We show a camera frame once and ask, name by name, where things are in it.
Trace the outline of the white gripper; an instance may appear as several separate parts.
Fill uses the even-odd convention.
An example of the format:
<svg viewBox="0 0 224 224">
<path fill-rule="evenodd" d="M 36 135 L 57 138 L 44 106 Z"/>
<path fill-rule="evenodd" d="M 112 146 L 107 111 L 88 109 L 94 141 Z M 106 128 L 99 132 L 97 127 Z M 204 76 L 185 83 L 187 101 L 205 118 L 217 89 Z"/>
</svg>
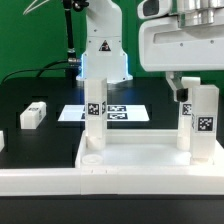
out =
<svg viewBox="0 0 224 224">
<path fill-rule="evenodd" d="M 144 22 L 139 30 L 140 64 L 145 71 L 168 71 L 176 102 L 188 100 L 178 71 L 224 70 L 224 15 L 210 25 L 179 28 L 177 17 Z"/>
</svg>

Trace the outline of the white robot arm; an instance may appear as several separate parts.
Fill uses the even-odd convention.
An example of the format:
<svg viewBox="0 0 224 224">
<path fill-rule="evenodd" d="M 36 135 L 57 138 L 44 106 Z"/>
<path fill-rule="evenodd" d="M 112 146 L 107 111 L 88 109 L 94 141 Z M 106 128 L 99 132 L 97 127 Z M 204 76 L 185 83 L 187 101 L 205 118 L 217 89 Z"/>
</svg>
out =
<svg viewBox="0 0 224 224">
<path fill-rule="evenodd" d="M 87 0 L 87 41 L 80 77 L 110 83 L 132 78 L 122 49 L 122 12 L 112 0 Z M 174 99 L 185 102 L 183 71 L 224 70 L 224 0 L 142 0 L 138 38 L 140 64 L 163 71 Z"/>
</svg>

